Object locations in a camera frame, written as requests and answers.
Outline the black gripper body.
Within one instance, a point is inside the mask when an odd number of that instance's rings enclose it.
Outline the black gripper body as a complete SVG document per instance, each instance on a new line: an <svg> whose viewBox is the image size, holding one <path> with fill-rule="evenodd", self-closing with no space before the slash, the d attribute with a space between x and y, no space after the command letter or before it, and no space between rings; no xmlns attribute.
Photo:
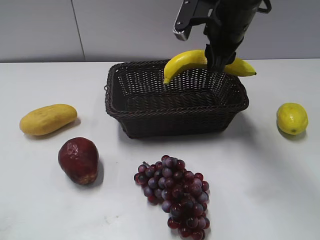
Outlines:
<svg viewBox="0 0 320 240"><path fill-rule="evenodd" d="M205 24L208 52L234 52L255 14L267 14L271 9L269 0L198 0L195 23Z"/></svg>

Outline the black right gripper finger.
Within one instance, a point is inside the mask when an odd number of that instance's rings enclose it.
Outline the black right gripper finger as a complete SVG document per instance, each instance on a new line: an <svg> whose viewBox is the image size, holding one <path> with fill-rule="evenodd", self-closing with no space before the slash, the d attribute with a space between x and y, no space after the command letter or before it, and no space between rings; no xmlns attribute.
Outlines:
<svg viewBox="0 0 320 240"><path fill-rule="evenodd" d="M236 58L234 47L207 44L204 50L207 60L207 70L210 72L223 72L226 65L230 65Z"/></svg>

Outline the black metal left gripper finger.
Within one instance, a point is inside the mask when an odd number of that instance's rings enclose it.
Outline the black metal left gripper finger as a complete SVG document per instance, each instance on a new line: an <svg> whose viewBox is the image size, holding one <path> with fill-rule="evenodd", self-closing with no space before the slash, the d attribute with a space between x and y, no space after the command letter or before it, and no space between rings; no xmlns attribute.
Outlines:
<svg viewBox="0 0 320 240"><path fill-rule="evenodd" d="M187 41L192 29L190 23L196 11L197 0L183 0L173 25L173 34L180 41Z"/></svg>

